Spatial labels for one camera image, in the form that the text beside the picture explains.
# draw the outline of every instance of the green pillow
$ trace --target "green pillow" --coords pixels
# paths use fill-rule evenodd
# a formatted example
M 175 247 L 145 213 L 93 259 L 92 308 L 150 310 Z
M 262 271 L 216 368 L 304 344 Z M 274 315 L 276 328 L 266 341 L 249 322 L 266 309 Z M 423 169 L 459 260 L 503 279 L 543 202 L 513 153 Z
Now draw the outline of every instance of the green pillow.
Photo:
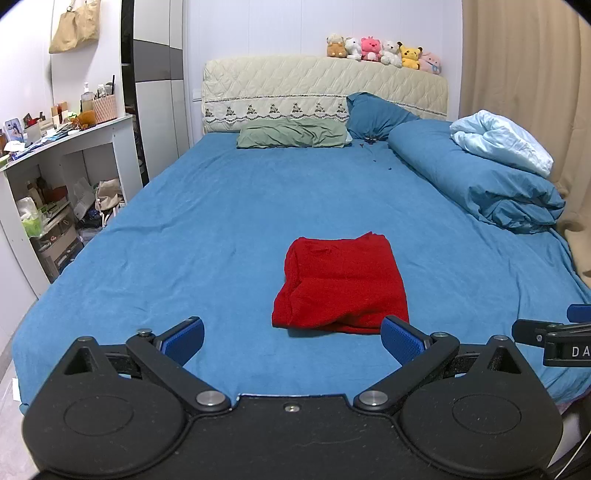
M 248 122 L 238 148 L 343 147 L 351 142 L 345 124 L 328 118 L 277 118 Z

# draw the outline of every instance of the yellow plush toy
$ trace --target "yellow plush toy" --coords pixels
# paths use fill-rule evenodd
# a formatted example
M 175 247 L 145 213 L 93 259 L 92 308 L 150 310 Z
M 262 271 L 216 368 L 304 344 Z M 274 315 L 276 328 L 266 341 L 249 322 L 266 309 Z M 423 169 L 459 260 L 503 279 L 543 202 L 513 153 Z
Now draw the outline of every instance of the yellow plush toy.
M 423 48 L 410 48 L 406 47 L 402 44 L 402 42 L 398 42 L 398 46 L 400 47 L 400 56 L 402 57 L 402 66 L 407 67 L 409 69 L 418 70 L 418 58 L 423 52 Z

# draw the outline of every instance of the tote bag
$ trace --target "tote bag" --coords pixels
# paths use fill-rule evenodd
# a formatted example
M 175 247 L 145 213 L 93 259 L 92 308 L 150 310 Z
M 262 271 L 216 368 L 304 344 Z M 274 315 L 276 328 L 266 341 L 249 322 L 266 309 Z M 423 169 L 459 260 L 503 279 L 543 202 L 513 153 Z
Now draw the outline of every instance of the tote bag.
M 49 53 L 74 50 L 99 39 L 100 0 L 85 0 L 84 5 L 72 10 L 76 0 L 60 16 L 56 34 L 51 39 Z

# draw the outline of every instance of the red cloth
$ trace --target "red cloth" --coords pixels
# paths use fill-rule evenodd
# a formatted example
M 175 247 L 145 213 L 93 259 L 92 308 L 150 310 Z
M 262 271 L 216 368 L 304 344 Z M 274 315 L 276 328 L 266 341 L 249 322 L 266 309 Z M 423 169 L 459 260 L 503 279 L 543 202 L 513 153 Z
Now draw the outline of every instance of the red cloth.
M 386 315 L 408 321 L 404 285 L 386 237 L 300 237 L 291 244 L 274 327 L 379 333 Z

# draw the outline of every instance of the headboard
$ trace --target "headboard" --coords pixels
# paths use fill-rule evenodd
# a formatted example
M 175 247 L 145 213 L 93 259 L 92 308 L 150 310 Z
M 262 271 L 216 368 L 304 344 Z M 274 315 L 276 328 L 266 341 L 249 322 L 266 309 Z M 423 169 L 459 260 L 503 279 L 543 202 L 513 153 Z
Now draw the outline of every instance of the headboard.
M 316 116 L 345 121 L 347 95 L 369 92 L 422 118 L 447 118 L 447 80 L 372 61 L 312 56 L 239 57 L 205 65 L 205 132 L 239 131 L 248 120 Z

